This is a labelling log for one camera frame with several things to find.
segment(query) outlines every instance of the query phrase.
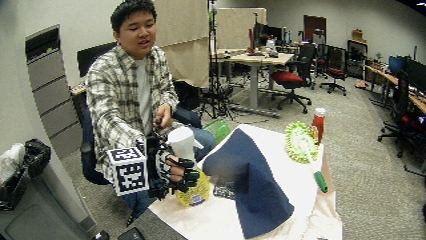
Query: plaid shirt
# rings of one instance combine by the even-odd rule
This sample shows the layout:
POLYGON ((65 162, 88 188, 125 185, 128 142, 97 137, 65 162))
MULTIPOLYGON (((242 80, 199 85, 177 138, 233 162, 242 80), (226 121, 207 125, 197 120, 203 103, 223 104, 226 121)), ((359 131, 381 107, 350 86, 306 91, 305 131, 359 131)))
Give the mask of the plaid shirt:
MULTIPOLYGON (((137 63, 121 46, 100 56, 88 72, 86 101, 94 133, 96 169, 110 182, 113 175, 106 150, 134 147, 136 140, 144 139, 136 72, 137 63)), ((154 117, 161 104, 168 103, 173 112, 178 103, 165 54, 156 46, 146 55, 146 77, 154 117)), ((166 135, 178 126, 173 122, 172 127, 161 131, 161 135, 166 135)))

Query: black hair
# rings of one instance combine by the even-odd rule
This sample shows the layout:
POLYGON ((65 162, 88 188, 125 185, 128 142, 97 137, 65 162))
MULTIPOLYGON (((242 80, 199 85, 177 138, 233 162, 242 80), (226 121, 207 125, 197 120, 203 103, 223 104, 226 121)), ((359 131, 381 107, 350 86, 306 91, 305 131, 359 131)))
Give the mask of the black hair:
POLYGON ((157 12, 152 0, 125 0, 110 15, 110 26, 114 32, 120 32, 125 19, 138 11, 150 13, 154 21, 157 21, 157 12))

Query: yellow bottle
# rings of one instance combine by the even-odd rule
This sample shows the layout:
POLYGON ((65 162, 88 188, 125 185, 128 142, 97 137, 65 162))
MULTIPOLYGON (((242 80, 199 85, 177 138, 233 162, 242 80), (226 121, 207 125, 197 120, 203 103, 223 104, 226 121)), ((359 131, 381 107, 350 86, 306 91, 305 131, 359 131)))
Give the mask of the yellow bottle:
POLYGON ((197 162, 194 159, 193 147, 202 148, 202 145, 194 139, 192 130, 185 126, 174 129, 169 133, 168 144, 173 149, 176 157, 192 160, 194 162, 193 170, 197 170, 199 173, 197 185, 190 187, 185 193, 178 190, 176 190, 174 193, 177 200, 184 206, 197 206, 207 200, 210 194, 210 183, 207 176, 197 167, 197 162))
POLYGON ((209 194, 210 194, 209 179, 199 168, 197 168, 197 171, 199 172, 197 186, 190 187, 186 193, 178 190, 176 190, 176 193, 174 193, 178 202, 185 207, 194 207, 202 204, 209 199, 209 194))

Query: man's hand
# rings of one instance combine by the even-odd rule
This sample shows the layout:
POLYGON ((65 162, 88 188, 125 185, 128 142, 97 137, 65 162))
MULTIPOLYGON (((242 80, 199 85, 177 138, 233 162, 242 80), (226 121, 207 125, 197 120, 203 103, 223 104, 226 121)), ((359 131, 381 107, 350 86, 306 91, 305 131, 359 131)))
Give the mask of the man's hand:
POLYGON ((172 107, 168 103, 158 107, 156 118, 154 118, 154 128, 162 129, 172 125, 172 107))

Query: man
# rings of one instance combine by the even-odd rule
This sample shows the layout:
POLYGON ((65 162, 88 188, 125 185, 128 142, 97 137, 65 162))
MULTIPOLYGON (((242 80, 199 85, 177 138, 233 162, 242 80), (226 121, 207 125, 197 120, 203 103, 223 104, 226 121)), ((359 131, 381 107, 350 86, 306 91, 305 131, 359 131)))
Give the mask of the man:
MULTIPOLYGON (((126 0, 110 16, 117 46, 93 63, 86 80, 88 107, 96 140, 97 170, 112 182, 112 169, 106 151, 134 147, 152 131, 160 135, 182 126, 172 120, 178 104, 165 54, 154 46, 157 14, 150 0, 126 0)), ((190 128, 197 141, 199 160, 214 147, 213 135, 190 128)), ((182 179, 184 169, 168 158, 178 161, 168 151, 158 151, 157 161, 170 166, 170 180, 182 179)), ((154 199, 146 191, 124 195, 137 218, 154 199)))

